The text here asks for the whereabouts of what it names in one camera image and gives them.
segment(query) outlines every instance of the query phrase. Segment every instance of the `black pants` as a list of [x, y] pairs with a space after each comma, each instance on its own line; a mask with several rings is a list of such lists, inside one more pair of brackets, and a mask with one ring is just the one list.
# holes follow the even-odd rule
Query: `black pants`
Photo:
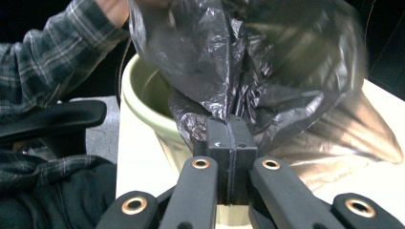
[[0, 228], [96, 228], [116, 197], [117, 166], [101, 164], [26, 192], [0, 196]]

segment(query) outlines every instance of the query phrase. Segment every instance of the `person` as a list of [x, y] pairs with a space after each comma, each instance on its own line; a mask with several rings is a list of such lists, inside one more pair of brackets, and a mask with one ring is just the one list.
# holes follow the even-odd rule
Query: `person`
[[[0, 123], [47, 108], [120, 41], [127, 0], [73, 0], [43, 31], [0, 44]], [[95, 228], [115, 199], [117, 166], [98, 156], [47, 161], [0, 152], [0, 228]]]

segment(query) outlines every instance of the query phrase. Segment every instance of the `flannel sleeve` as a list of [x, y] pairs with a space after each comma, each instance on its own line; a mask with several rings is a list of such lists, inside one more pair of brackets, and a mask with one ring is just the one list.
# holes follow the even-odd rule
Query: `flannel sleeve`
[[127, 37], [94, 0], [74, 0], [43, 31], [29, 31], [21, 43], [0, 44], [0, 123], [55, 103]]

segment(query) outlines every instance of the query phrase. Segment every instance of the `plaid shirt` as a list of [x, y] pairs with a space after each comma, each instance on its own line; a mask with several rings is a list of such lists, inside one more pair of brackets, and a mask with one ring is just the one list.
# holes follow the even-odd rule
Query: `plaid shirt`
[[[0, 123], [55, 103], [128, 37], [129, 32], [114, 27], [94, 0], [74, 0], [50, 18], [43, 31], [29, 31], [22, 43], [0, 44]], [[0, 193], [51, 183], [106, 162], [97, 156], [48, 162], [0, 152]]]
[[37, 156], [0, 152], [0, 195], [51, 184], [102, 163], [110, 162], [99, 156], [67, 156], [47, 161]]
[[0, 123], [54, 104], [128, 37], [94, 0], [74, 0], [43, 31], [29, 31], [22, 43], [0, 44]]

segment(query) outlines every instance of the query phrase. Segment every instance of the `hand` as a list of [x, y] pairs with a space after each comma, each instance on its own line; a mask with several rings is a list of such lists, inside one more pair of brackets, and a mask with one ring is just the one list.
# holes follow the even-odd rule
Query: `hand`
[[96, 3], [118, 28], [121, 28], [129, 17], [128, 0], [96, 0]]

